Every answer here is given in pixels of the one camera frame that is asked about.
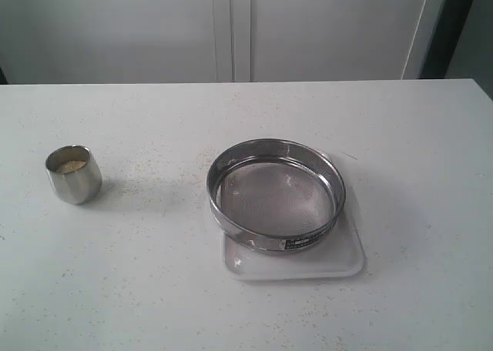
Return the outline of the round steel mesh sieve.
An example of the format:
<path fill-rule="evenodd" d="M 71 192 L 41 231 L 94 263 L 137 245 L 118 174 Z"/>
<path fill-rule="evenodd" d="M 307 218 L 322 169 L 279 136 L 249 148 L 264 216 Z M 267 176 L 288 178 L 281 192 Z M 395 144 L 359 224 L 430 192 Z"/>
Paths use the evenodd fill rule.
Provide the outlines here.
<path fill-rule="evenodd" d="M 347 190 L 323 153 L 283 139 L 253 139 L 219 154 L 206 177 L 217 225 L 263 252 L 299 252 L 335 227 Z"/>

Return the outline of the white cabinet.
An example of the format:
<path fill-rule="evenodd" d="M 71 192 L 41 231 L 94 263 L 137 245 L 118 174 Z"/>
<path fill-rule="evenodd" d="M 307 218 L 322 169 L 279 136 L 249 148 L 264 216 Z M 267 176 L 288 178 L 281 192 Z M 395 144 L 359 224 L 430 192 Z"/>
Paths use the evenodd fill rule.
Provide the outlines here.
<path fill-rule="evenodd" d="M 444 0 L 1 0 L 13 84 L 415 79 Z"/>

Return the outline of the grain mixture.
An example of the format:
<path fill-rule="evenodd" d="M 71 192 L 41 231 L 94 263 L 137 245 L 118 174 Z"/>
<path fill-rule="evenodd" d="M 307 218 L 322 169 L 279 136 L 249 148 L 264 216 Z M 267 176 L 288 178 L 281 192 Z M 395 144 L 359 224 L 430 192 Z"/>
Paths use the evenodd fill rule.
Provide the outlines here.
<path fill-rule="evenodd" d="M 60 174 L 75 172 L 75 171 L 78 171 L 81 168 L 83 168 L 85 165 L 86 165 L 86 162 L 82 161 L 82 160 L 67 161 L 67 162 L 63 162 L 62 164 L 60 164 L 58 166 L 58 168 L 56 169 L 56 172 L 60 173 Z"/>

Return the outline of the white plastic tray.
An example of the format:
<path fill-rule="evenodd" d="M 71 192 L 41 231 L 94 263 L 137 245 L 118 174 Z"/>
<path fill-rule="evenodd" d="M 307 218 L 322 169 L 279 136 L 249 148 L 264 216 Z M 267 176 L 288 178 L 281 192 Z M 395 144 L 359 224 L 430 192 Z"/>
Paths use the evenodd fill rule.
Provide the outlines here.
<path fill-rule="evenodd" d="M 242 281 L 344 278 L 364 267 L 364 251 L 351 216 L 344 210 L 318 244 L 299 252 L 263 252 L 234 242 L 221 230 L 226 270 Z"/>

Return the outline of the stainless steel cup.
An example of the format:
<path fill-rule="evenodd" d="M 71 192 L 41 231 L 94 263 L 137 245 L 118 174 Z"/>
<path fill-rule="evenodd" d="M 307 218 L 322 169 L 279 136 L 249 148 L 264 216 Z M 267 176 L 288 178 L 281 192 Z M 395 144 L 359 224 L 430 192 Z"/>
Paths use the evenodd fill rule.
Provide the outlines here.
<path fill-rule="evenodd" d="M 60 164 L 82 160 L 86 165 L 66 174 L 56 172 Z M 63 201 L 81 205 L 93 199 L 102 187 L 102 174 L 91 151 L 84 145 L 66 145 L 56 149 L 45 160 L 45 170 L 53 192 Z"/>

